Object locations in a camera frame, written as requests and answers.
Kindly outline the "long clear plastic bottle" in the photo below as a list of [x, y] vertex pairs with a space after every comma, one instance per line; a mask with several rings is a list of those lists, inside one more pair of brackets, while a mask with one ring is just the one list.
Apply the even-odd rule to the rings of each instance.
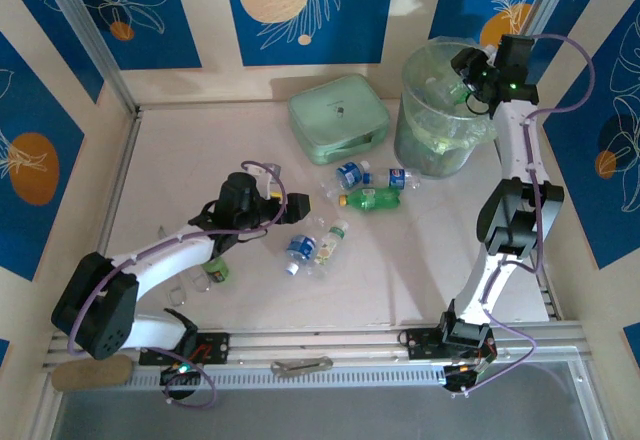
[[425, 101], [439, 109], [453, 108], [463, 104], [469, 94], [469, 88], [455, 73], [430, 76], [423, 84]]

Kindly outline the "Pocari bottle white cap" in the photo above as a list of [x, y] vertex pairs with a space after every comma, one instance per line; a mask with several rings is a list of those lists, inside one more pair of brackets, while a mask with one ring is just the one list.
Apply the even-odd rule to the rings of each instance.
[[360, 162], [347, 162], [335, 171], [338, 185], [344, 189], [349, 190], [363, 181], [364, 174], [368, 173], [370, 164], [366, 160]]

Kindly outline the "clear bottle blue cap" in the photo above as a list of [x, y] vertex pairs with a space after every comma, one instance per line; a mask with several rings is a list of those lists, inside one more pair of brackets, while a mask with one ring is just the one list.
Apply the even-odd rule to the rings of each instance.
[[421, 185], [420, 173], [417, 170], [404, 168], [374, 169], [363, 175], [362, 182], [371, 188], [396, 190], [415, 190]]

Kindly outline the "round mesh waste bin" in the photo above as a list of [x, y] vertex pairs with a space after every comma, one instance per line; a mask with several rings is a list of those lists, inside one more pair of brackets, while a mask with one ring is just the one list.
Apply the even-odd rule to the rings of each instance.
[[409, 136], [401, 94], [400, 110], [394, 140], [394, 152], [397, 160], [404, 168], [417, 170], [424, 177], [448, 177], [463, 167], [475, 148], [476, 147], [472, 149], [454, 149], [444, 154], [437, 154], [419, 144]]

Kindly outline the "blue label bottle white cap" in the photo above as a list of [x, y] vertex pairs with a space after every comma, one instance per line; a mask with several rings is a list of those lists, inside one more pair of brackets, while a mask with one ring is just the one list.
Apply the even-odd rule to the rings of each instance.
[[316, 243], [312, 236], [296, 235], [291, 238], [285, 249], [285, 272], [288, 275], [295, 276], [310, 265], [316, 251]]

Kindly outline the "white mesh basket with liner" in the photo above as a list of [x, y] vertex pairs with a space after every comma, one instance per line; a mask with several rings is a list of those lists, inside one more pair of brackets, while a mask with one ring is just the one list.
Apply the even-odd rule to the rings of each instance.
[[480, 45], [471, 39], [436, 37], [414, 51], [403, 66], [402, 106], [409, 136], [437, 154], [472, 149], [497, 138], [494, 124], [484, 111], [486, 106], [471, 91], [465, 103], [446, 109], [428, 104], [423, 97], [428, 77], [441, 73], [459, 76], [451, 67], [451, 59], [466, 47], [478, 49]]

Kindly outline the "green white label bottle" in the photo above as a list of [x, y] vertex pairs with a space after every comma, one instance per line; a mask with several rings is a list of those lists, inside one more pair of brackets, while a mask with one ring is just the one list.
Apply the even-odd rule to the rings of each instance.
[[341, 245], [349, 229], [345, 220], [338, 219], [332, 223], [321, 238], [313, 254], [307, 274], [314, 278], [324, 277], [335, 264]]

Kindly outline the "green bottle yellow cap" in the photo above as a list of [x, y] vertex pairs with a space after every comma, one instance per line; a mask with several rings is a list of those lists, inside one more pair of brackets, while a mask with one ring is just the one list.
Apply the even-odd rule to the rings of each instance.
[[400, 191], [391, 188], [361, 188], [340, 195], [338, 204], [363, 212], [395, 209], [400, 205]]

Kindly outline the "green label bottle dark cap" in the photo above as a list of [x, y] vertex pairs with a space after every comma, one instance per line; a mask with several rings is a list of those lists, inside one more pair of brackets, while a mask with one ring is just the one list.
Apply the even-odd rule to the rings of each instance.
[[202, 264], [201, 268], [212, 283], [223, 283], [230, 275], [229, 267], [222, 257]]

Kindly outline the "mint green zip pouch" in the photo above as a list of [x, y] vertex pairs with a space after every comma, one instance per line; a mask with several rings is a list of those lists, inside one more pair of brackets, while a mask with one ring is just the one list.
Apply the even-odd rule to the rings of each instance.
[[292, 132], [315, 165], [370, 151], [385, 140], [390, 125], [388, 109], [360, 74], [298, 93], [287, 106]]

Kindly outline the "silver metal tool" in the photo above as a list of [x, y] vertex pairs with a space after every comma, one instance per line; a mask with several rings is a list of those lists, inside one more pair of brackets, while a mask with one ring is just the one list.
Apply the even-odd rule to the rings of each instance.
[[327, 371], [333, 368], [334, 362], [327, 356], [295, 360], [273, 361], [271, 372], [278, 377], [296, 377], [311, 373]]

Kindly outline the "black controller board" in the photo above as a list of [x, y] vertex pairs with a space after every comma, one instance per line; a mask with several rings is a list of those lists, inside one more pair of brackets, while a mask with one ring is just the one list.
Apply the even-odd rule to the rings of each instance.
[[482, 381], [483, 375], [492, 363], [492, 360], [482, 358], [445, 366], [444, 388], [453, 394], [470, 390]]
[[184, 362], [176, 363], [160, 373], [160, 387], [169, 401], [185, 400], [200, 386], [202, 376]]

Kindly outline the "grey metal panel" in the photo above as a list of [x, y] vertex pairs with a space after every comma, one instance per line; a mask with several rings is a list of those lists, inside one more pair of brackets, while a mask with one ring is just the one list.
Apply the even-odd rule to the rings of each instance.
[[51, 440], [614, 440], [585, 378], [568, 362], [528, 363], [453, 398], [382, 369], [378, 386], [342, 378], [307, 388], [260, 387], [231, 370], [206, 410], [166, 404], [132, 384], [63, 396]]

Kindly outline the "aluminium table side rail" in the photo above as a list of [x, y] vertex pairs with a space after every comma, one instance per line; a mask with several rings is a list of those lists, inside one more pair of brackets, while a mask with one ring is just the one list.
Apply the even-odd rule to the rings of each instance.
[[544, 266], [541, 266], [536, 273], [536, 281], [548, 319], [550, 321], [560, 321], [562, 319], [562, 314], [557, 305], [555, 294]]
[[109, 201], [107, 203], [104, 221], [102, 223], [100, 234], [97, 240], [96, 251], [101, 255], [105, 255], [107, 253], [113, 225], [125, 186], [126, 177], [133, 157], [137, 137], [139, 135], [141, 122], [142, 112], [140, 109], [138, 109], [135, 112], [135, 116], [125, 138], [124, 147], [117, 164], [116, 176], [110, 190]]

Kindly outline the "long aluminium base rail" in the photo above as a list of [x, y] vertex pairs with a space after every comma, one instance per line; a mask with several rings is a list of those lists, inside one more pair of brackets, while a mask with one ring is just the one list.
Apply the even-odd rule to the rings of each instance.
[[[534, 338], [537, 349], [532, 361], [592, 358], [581, 325], [573, 321], [524, 323], [514, 327]], [[355, 331], [259, 331], [230, 333], [228, 367], [268, 367], [276, 360], [311, 359], [326, 356], [336, 366], [406, 364], [408, 350], [389, 327]]]

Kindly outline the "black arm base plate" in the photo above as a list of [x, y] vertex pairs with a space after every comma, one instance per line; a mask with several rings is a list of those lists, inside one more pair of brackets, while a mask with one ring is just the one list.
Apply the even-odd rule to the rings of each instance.
[[410, 360], [474, 360], [497, 358], [497, 351], [487, 342], [452, 341], [438, 328], [411, 328], [402, 332]]
[[[223, 365], [229, 353], [228, 333], [196, 333], [181, 341], [171, 353], [180, 355], [200, 365]], [[147, 348], [139, 354], [138, 363], [143, 366], [170, 366], [176, 363], [173, 357]]]

